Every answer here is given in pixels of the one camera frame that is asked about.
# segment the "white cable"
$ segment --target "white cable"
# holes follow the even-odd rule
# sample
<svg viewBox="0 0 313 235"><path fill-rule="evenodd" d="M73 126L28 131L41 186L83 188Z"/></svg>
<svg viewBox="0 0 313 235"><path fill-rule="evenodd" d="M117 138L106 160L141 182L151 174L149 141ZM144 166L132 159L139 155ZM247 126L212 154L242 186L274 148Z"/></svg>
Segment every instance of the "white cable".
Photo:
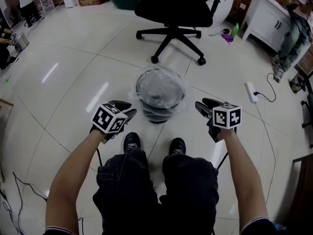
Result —
<svg viewBox="0 0 313 235"><path fill-rule="evenodd" d="M272 182L273 182L273 178L274 178L274 174L275 174L275 169L276 169L276 156L275 156L275 152L274 152L274 148L273 148L272 142L271 142L271 140L270 140L270 138L269 138L268 129L267 129L267 127L266 127L266 124L265 124L265 122L264 122L264 120L263 120L263 118L262 118L262 115L261 115L261 113L260 113L260 111L259 111L259 108L258 108L256 102L255 102L254 104L255 104L256 109L258 110L258 113L259 113L259 115L260 115L260 117L261 117L261 120L262 120L262 122L263 122L263 125L264 125L264 127L265 127L265 131L266 131L266 133L267 133L267 135L268 135L268 140L269 140L270 146L272 147L272 152L273 152L273 155L274 155L274 171L273 171L273 176L272 176L272 179L271 179L271 181L270 181L269 188L268 188L268 197L269 197L269 191L270 191L270 187L271 187Z"/></svg>

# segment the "power strip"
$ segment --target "power strip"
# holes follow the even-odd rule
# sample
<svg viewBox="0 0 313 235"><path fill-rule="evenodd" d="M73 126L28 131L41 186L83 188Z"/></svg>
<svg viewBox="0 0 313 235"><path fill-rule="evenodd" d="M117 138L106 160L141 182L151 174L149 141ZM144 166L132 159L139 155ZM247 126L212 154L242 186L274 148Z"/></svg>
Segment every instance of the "power strip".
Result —
<svg viewBox="0 0 313 235"><path fill-rule="evenodd" d="M259 99L258 99L258 96L254 94L256 91L255 91L253 84L251 82L246 82L245 86L246 86L246 91L248 92L251 103L254 104L258 102Z"/></svg>

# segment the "sneaker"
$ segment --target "sneaker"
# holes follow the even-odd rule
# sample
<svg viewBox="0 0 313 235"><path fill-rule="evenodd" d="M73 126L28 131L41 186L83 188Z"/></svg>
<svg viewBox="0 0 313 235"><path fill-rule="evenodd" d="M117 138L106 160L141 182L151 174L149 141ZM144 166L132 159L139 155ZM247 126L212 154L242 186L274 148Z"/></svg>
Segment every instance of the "sneaker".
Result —
<svg viewBox="0 0 313 235"><path fill-rule="evenodd" d="M175 138L171 142L169 155L172 155L174 153L186 154L186 145L184 140L182 140L181 138Z"/></svg>
<svg viewBox="0 0 313 235"><path fill-rule="evenodd" d="M131 132L126 135L124 140L124 152L133 147L140 148L140 138L137 133Z"/></svg>
<svg viewBox="0 0 313 235"><path fill-rule="evenodd" d="M16 63L18 61L18 59L19 59L18 57L11 57L10 61L9 61L9 64L12 65L12 64Z"/></svg>
<svg viewBox="0 0 313 235"><path fill-rule="evenodd" d="M276 80L277 83L280 83L284 73L285 73L284 70L280 66L276 68L274 72L274 79Z"/></svg>
<svg viewBox="0 0 313 235"><path fill-rule="evenodd" d="M278 65L280 64L280 59L278 57L278 55L274 56L273 59L272 59L272 65L274 67L277 67Z"/></svg>

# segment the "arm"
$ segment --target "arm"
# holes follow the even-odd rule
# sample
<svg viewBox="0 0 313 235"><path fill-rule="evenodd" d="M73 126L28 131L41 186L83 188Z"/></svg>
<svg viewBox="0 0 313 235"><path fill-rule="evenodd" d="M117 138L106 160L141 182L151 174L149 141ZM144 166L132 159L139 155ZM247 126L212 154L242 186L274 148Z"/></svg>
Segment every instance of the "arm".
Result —
<svg viewBox="0 0 313 235"><path fill-rule="evenodd" d="M57 226L79 234L76 200L86 178L92 157L105 137L93 130L72 152L55 176L47 201L45 225Z"/></svg>
<svg viewBox="0 0 313 235"><path fill-rule="evenodd" d="M228 150L231 175L239 207L240 230L251 220L267 216L261 179L249 155L233 130L222 129L220 137Z"/></svg>
<svg viewBox="0 0 313 235"><path fill-rule="evenodd" d="M9 45L13 45L13 41L10 40L10 39L0 38L0 44L9 44Z"/></svg>
<svg viewBox="0 0 313 235"><path fill-rule="evenodd" d="M311 4L301 4L301 5L299 5L299 9L303 13L308 13L311 10L313 10L313 3L311 3Z"/></svg>

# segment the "shoelace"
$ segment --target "shoelace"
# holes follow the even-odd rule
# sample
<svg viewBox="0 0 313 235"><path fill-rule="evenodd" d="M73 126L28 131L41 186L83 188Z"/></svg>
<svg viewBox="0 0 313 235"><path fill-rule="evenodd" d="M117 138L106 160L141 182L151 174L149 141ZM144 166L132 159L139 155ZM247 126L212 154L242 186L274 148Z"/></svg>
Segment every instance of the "shoelace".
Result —
<svg viewBox="0 0 313 235"><path fill-rule="evenodd" d="M174 149L173 153L182 153L182 150Z"/></svg>
<svg viewBox="0 0 313 235"><path fill-rule="evenodd" d="M138 146L137 146L137 144L135 144L135 143L129 143L129 144L127 145L127 149L130 149L130 148L133 148L133 147L138 147Z"/></svg>

